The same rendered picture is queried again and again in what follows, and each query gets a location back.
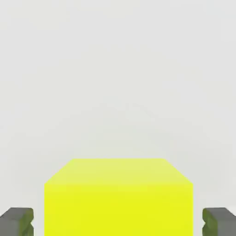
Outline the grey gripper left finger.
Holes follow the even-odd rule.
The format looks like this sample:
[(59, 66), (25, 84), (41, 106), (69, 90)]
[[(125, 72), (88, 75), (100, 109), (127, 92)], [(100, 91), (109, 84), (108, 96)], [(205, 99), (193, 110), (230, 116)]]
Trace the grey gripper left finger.
[(33, 219), (32, 208), (9, 208), (0, 216), (0, 236), (34, 236)]

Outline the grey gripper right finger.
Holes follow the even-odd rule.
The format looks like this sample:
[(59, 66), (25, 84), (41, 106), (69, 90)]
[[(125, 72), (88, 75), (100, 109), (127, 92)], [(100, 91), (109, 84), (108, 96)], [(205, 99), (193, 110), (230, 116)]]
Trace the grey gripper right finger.
[(204, 208), (202, 219), (202, 236), (236, 236), (236, 216), (227, 208)]

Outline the small yellow cube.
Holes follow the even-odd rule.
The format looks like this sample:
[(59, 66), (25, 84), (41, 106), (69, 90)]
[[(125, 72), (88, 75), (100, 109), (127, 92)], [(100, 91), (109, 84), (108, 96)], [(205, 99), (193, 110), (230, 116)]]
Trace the small yellow cube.
[(44, 185), (44, 236), (193, 236), (193, 184), (165, 159), (73, 159)]

